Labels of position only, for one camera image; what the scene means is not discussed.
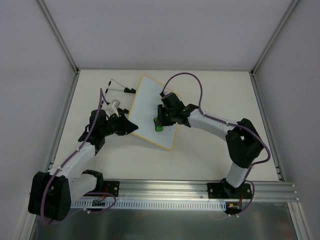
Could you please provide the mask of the green whiteboard eraser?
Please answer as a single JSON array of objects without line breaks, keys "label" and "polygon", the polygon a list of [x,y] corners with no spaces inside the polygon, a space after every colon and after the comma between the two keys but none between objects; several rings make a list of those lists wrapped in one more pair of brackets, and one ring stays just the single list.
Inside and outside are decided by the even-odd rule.
[{"label": "green whiteboard eraser", "polygon": [[155,128],[155,131],[156,132],[162,132],[164,130],[164,127],[161,126],[160,122],[158,121],[158,118],[155,117],[153,119],[153,122],[154,122],[154,128]]}]

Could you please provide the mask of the yellow framed whiteboard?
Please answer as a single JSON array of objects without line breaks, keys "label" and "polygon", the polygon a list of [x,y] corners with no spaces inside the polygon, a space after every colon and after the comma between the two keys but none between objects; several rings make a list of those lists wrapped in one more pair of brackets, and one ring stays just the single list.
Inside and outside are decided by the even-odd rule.
[{"label": "yellow framed whiteboard", "polygon": [[132,134],[167,151],[175,147],[177,125],[165,126],[156,131],[154,118],[158,116],[157,107],[162,103],[160,92],[164,85],[148,75],[142,75],[136,90],[128,119],[138,126]]}]

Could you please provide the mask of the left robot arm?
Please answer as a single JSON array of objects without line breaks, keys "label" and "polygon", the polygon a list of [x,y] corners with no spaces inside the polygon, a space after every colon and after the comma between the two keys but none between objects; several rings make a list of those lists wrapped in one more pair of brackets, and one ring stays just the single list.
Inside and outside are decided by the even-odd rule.
[{"label": "left robot arm", "polygon": [[28,212],[41,217],[42,221],[60,222],[77,199],[89,192],[100,195],[104,191],[103,174],[95,170],[82,171],[82,167],[98,154],[106,137],[126,136],[138,128],[123,113],[107,116],[105,110],[93,110],[89,124],[70,155],[47,172],[39,171],[34,175]]}]

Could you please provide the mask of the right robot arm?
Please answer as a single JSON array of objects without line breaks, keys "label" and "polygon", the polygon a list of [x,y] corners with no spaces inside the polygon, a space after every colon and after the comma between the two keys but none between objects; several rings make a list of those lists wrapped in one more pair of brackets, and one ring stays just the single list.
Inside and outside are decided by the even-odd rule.
[{"label": "right robot arm", "polygon": [[264,145],[252,122],[246,118],[236,123],[208,115],[194,104],[176,106],[159,104],[157,117],[153,120],[155,130],[184,125],[219,137],[226,142],[232,161],[229,172],[216,186],[208,187],[208,197],[237,199],[241,197],[242,187],[249,175],[253,161],[260,155]]}]

